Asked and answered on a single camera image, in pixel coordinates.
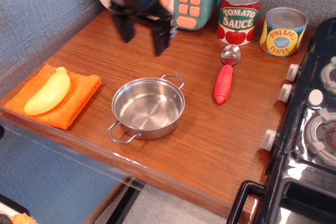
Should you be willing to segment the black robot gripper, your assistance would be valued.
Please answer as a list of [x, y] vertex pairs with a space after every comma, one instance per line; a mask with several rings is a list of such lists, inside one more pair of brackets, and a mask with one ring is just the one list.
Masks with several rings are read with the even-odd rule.
[[125, 43], [135, 36], [132, 18], [136, 17], [153, 25], [151, 30], [156, 56], [160, 56], [169, 47], [170, 37], [177, 33], [177, 28], [171, 25], [172, 14], [159, 0], [109, 1], [108, 9], [112, 20]]

